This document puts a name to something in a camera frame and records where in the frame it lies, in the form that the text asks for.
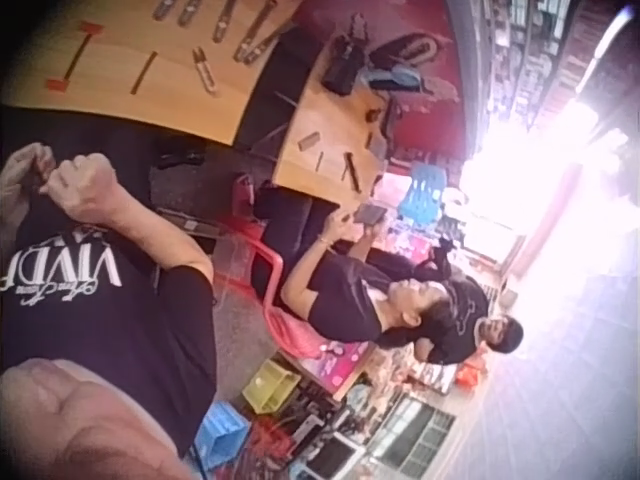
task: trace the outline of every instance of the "fist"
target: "fist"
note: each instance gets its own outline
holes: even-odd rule
[[[77,222],[105,225],[121,204],[123,189],[109,159],[92,153],[63,161],[40,193]]]
[[[8,189],[20,189],[26,183],[30,173],[39,175],[41,184],[46,182],[55,161],[51,148],[41,143],[31,143],[11,154],[0,172],[0,188],[3,193]]]

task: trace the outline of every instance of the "blue basket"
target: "blue basket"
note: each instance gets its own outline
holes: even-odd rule
[[[205,470],[233,460],[249,433],[250,423],[227,402],[211,405],[196,435],[195,446]]]
[[[426,227],[438,219],[442,193],[447,187],[447,172],[435,165],[413,162],[411,185],[398,213],[412,219],[417,226]]]

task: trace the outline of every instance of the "black t-shirt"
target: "black t-shirt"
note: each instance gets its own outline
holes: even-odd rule
[[[313,273],[309,289],[318,296],[309,323],[323,337],[344,343],[376,341],[382,326],[368,287],[384,293],[390,280],[360,260],[327,252]]]
[[[84,229],[16,253],[0,292],[2,371],[34,357],[73,361],[187,452],[216,391],[213,292],[200,272],[166,271],[156,292],[103,232]]]
[[[476,350],[475,328],[489,313],[489,301],[482,288],[471,277],[449,280],[443,285],[450,298],[449,307],[434,311],[433,319],[418,328],[394,328],[385,332],[377,342],[383,348],[403,347],[427,338],[433,343],[428,363],[451,365],[462,363]]]

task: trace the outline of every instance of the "green basket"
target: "green basket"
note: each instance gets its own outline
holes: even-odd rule
[[[291,395],[300,378],[273,360],[266,360],[242,390],[242,395],[256,414],[274,413]]]

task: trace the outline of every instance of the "floor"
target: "floor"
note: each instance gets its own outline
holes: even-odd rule
[[[525,341],[447,480],[638,478],[640,213],[603,185],[585,175],[524,279]]]
[[[152,197],[158,207],[212,219],[229,212],[231,183],[244,172],[257,182],[270,176],[272,164],[250,158],[224,147],[211,146],[206,162],[199,167],[180,165],[154,170]],[[220,241],[214,252],[214,265],[240,275],[247,251],[242,245]],[[224,286],[218,286],[214,307],[218,353],[218,392],[216,400],[237,397],[262,362],[276,347],[266,330],[259,306]]]

